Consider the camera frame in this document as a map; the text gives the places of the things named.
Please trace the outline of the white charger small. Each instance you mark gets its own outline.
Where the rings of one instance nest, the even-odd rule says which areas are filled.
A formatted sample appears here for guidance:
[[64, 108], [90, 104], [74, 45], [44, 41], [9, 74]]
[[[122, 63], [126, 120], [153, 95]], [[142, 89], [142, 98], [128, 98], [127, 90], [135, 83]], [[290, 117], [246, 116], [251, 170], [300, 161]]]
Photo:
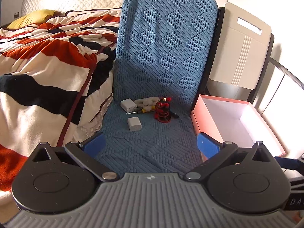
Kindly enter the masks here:
[[130, 117], [127, 120], [129, 131], [139, 131], [142, 129], [142, 124], [139, 117]]

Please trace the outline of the black stick device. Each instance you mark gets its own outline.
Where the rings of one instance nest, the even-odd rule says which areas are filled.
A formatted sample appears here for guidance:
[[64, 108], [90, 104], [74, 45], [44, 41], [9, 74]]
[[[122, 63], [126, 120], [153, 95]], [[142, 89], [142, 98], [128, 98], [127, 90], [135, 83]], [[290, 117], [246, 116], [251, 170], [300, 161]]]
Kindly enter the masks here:
[[172, 118], [174, 118], [174, 119], [178, 119], [178, 118], [179, 118], [179, 115], [177, 115], [176, 113], [174, 113], [174, 112], [172, 112], [172, 111], [170, 111], [169, 114], [170, 114], [170, 116], [171, 116]]

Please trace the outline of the pink open cardboard box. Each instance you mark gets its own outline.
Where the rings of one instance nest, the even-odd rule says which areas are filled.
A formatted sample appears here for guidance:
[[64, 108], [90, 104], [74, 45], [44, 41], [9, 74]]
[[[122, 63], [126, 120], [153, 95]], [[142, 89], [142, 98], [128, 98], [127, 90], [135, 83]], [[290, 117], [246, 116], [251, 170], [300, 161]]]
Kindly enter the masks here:
[[218, 142], [231, 141], [243, 148], [262, 141], [272, 156], [286, 155], [268, 124], [247, 101], [199, 95], [191, 120], [196, 134], [205, 132]]

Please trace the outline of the white charger large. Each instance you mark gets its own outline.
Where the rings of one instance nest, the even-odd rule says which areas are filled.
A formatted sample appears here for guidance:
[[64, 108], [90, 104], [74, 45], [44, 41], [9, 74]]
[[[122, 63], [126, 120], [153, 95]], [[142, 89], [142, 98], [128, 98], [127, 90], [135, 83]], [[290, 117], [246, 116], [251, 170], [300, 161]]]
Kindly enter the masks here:
[[137, 109], [137, 104], [130, 98], [122, 100], [120, 106], [126, 113], [133, 112]]

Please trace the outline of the red black dragon figurine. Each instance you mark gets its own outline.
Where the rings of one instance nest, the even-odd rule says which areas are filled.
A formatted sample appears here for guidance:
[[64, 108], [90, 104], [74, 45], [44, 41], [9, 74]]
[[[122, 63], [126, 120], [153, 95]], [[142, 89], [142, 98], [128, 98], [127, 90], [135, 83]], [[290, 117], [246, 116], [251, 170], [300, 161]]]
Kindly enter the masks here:
[[171, 97], [160, 99], [155, 105], [154, 118], [161, 123], [169, 123], [171, 121], [170, 101]]

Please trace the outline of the yellow handled screwdriver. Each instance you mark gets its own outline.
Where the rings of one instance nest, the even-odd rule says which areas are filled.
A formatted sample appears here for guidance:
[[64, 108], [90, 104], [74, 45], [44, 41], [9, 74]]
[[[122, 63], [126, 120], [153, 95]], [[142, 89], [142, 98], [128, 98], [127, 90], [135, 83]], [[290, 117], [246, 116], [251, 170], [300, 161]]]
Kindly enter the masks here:
[[156, 109], [155, 106], [139, 108], [135, 111], [127, 113], [127, 115], [149, 113], [149, 112], [153, 112], [155, 109]]

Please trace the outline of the yellow pillow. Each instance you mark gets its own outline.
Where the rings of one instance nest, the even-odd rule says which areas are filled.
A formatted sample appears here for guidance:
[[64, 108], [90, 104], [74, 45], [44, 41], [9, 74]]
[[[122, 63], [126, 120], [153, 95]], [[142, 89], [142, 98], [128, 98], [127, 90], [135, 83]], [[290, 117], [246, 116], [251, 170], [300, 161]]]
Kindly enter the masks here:
[[56, 10], [49, 10], [49, 9], [37, 10], [13, 21], [6, 28], [20, 29], [22, 27], [31, 24], [45, 23], [47, 20], [53, 17], [62, 17], [62, 16], [64, 16], [64, 14]]

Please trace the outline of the striped orange black blanket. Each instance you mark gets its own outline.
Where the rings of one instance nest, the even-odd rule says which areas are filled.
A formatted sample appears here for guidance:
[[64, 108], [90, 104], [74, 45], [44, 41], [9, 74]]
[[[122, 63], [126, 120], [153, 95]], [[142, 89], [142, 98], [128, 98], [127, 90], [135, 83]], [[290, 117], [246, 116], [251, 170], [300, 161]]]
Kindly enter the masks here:
[[38, 143], [60, 147], [101, 128], [120, 17], [97, 9], [1, 30], [1, 204]]

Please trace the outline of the blue textured chair cover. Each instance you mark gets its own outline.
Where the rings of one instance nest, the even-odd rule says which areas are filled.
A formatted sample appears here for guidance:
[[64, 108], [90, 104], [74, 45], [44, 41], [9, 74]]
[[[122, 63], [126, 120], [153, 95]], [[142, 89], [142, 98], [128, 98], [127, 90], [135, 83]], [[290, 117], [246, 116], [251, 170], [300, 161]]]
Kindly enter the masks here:
[[[201, 164], [190, 118], [214, 34], [215, 0], [124, 0], [116, 47], [114, 99], [102, 123], [105, 148], [97, 160], [126, 172], [185, 174]], [[177, 115], [161, 123], [139, 114], [132, 132], [120, 103], [170, 98]]]

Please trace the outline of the white cardboard box lid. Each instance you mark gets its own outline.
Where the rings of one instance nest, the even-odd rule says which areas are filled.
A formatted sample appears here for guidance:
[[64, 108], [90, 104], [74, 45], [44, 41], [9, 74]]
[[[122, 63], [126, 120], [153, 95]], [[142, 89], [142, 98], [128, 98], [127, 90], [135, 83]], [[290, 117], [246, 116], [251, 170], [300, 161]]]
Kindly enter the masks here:
[[262, 72], [271, 27], [233, 3], [225, 14], [209, 78], [213, 81], [255, 89]]

